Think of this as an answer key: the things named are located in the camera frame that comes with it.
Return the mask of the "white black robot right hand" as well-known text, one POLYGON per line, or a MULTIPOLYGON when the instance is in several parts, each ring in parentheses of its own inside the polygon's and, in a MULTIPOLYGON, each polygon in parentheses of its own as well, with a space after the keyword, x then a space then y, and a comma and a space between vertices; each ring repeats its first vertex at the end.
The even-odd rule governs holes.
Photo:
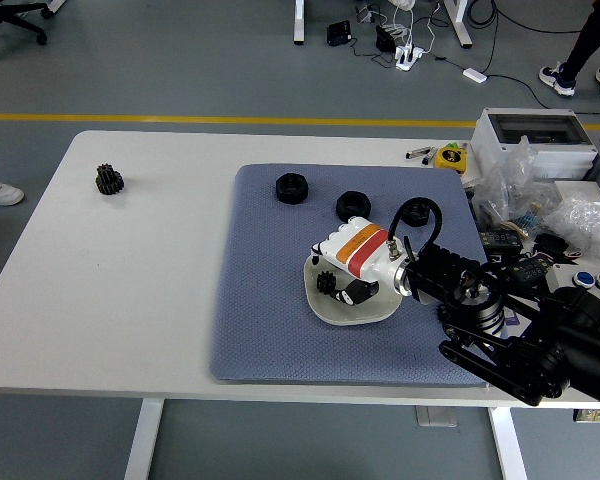
POLYGON ((358 305, 375 296, 381 287, 392 294, 409 296, 404 286, 406 264, 409 261, 402 243, 389 238, 389 232, 363 217, 352 217, 339 226, 326 240, 311 248, 313 261, 326 260, 353 278, 342 290, 318 280, 321 293, 346 305, 358 305))

